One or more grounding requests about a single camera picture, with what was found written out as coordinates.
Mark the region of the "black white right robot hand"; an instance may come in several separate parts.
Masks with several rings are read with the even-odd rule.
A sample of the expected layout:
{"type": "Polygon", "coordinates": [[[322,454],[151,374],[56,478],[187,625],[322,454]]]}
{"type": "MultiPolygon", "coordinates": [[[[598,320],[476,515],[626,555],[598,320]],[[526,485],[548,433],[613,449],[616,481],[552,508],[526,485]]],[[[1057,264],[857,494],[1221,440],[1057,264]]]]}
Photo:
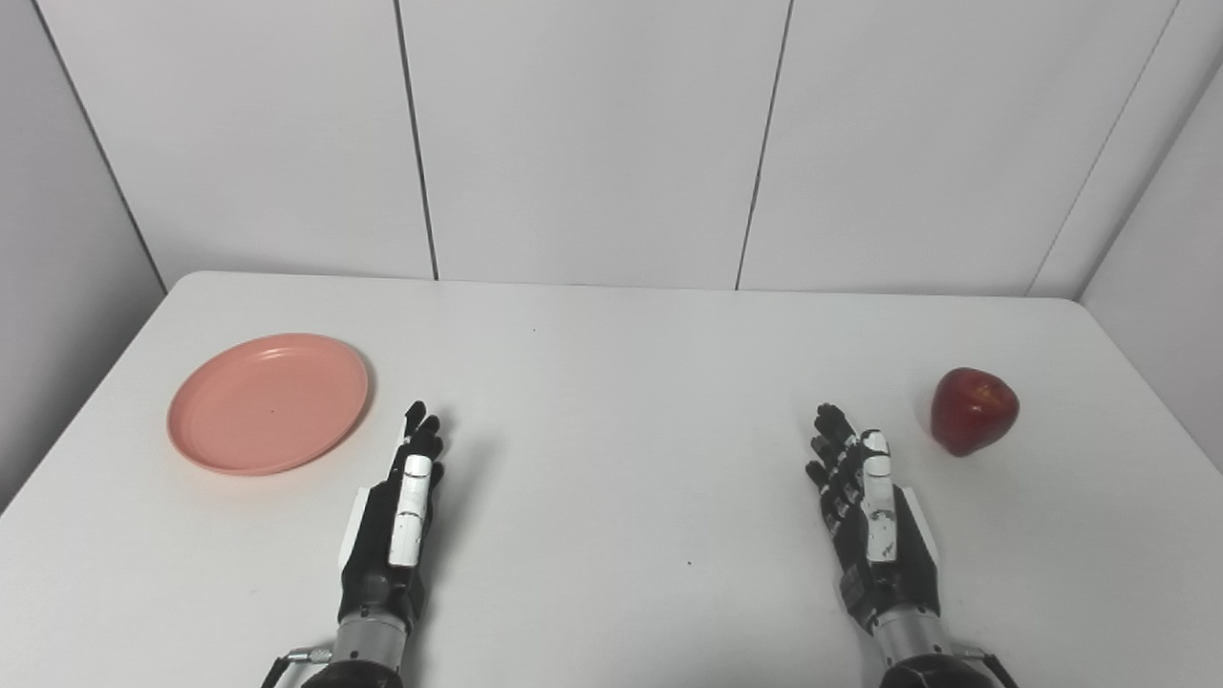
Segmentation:
{"type": "Polygon", "coordinates": [[[805,466],[841,576],[845,610],[863,628],[896,609],[939,615],[938,552],[912,489],[892,474],[878,428],[852,430],[837,404],[818,406],[815,458],[805,466]]]}

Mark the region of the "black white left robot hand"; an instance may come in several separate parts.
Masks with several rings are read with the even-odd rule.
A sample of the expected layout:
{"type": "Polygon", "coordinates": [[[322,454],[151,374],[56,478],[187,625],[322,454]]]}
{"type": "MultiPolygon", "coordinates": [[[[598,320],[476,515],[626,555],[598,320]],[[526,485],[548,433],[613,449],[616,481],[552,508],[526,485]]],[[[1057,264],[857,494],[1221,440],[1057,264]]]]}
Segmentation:
{"type": "Polygon", "coordinates": [[[339,563],[338,618],[389,613],[412,631],[426,591],[419,563],[434,512],[434,489],[444,479],[440,418],[422,400],[405,414],[404,435],[386,478],[360,489],[344,535],[339,563]]]}

